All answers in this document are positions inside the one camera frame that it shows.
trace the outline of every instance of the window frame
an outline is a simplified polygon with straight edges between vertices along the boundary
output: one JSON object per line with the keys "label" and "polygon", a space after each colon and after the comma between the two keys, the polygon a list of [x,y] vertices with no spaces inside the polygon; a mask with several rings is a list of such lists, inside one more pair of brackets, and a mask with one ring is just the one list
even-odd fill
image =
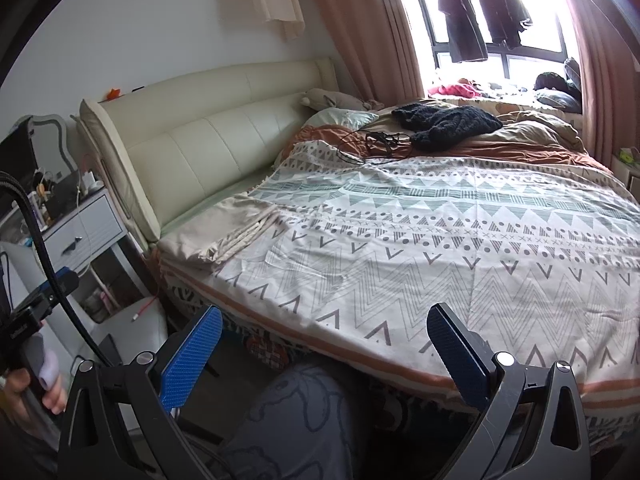
{"label": "window frame", "polygon": [[[435,32],[433,30],[433,23],[431,22],[431,17],[429,14],[429,9],[427,8],[427,3],[425,0],[418,0],[420,2],[420,8],[422,9],[422,15],[424,17],[424,24],[427,28],[427,34],[429,35],[429,39],[431,41],[431,51],[433,54],[433,61],[435,63],[436,68],[440,68],[440,60],[438,58],[439,53],[450,52],[449,42],[442,43],[436,41]],[[566,43],[564,41],[564,34],[562,33],[562,26],[560,24],[560,19],[558,18],[558,14],[555,13],[556,18],[556,28],[558,30],[558,38],[560,41],[560,52],[555,52],[553,50],[545,50],[544,48],[537,48],[533,46],[519,46],[513,49],[508,49],[508,47],[503,45],[498,45],[495,43],[487,43],[486,49],[488,54],[499,54],[502,59],[502,70],[504,72],[505,79],[511,78],[511,73],[509,69],[509,58],[508,56],[519,56],[519,57],[530,57],[533,59],[542,59],[545,61],[554,61],[557,63],[564,63],[568,58]]]}

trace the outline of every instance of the window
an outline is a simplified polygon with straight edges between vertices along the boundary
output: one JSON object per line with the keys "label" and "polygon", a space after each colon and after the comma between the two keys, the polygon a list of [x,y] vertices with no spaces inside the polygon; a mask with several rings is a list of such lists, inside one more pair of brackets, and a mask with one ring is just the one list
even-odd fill
{"label": "window", "polygon": [[419,0],[431,39],[435,65],[446,76],[471,77],[477,80],[509,79],[518,86],[531,89],[541,72],[564,73],[568,57],[555,0],[522,0],[533,20],[533,26],[520,33],[522,46],[509,50],[492,43],[479,0],[471,0],[476,11],[482,37],[487,44],[489,59],[484,62],[452,63],[444,13],[438,10],[438,0]]}

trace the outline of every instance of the pink curtain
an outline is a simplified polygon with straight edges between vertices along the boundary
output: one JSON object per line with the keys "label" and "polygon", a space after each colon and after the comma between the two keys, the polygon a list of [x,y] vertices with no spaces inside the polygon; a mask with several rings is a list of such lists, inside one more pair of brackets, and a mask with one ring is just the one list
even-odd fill
{"label": "pink curtain", "polygon": [[400,0],[315,1],[361,98],[391,106],[424,95]]}
{"label": "pink curtain", "polygon": [[620,148],[638,145],[636,70],[625,41],[591,0],[567,0],[580,55],[582,140],[610,165]]}

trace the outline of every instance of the white wall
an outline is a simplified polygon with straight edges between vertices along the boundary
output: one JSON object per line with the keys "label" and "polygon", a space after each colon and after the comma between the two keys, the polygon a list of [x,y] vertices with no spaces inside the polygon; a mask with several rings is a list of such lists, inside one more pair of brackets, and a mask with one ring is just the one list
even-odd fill
{"label": "white wall", "polygon": [[[84,97],[128,92],[166,78],[237,63],[337,53],[312,0],[300,0],[305,34],[284,41],[251,0],[63,0],[42,23],[0,88],[0,139],[25,114],[68,120]],[[338,62],[338,78],[350,89]],[[78,160],[73,123],[69,147]]]}

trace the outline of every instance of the plush toy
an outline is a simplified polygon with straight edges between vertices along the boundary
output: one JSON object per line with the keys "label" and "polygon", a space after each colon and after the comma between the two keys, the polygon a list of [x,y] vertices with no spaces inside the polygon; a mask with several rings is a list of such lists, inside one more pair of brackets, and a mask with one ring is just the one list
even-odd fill
{"label": "plush toy", "polygon": [[368,110],[382,110],[384,105],[378,101],[361,101],[357,97],[343,94],[342,92],[328,92],[321,88],[312,88],[306,92],[300,104],[320,112],[325,108],[341,108],[343,110],[357,110],[365,112]]}

